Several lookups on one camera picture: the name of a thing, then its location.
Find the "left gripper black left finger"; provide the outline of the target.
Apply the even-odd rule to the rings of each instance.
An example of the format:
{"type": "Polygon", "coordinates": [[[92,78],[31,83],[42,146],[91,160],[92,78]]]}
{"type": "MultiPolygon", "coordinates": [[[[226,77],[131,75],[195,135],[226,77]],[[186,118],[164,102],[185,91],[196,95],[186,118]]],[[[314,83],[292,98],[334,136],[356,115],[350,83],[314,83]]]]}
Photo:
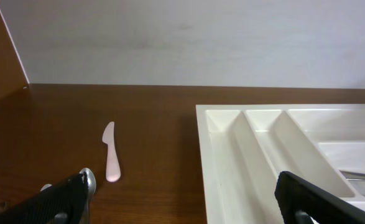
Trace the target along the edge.
{"type": "Polygon", "coordinates": [[[48,223],[59,213],[66,223],[79,223],[87,199],[87,175],[74,174],[0,213],[0,223],[48,223]]]}

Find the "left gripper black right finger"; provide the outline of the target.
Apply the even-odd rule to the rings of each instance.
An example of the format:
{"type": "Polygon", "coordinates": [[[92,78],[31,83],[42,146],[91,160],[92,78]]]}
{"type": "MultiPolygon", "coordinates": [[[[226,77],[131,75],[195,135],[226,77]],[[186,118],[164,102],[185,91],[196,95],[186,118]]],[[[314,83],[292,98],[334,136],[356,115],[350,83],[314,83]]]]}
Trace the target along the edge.
{"type": "Polygon", "coordinates": [[[365,224],[365,211],[289,171],[279,174],[274,194],[285,224],[365,224]]]}

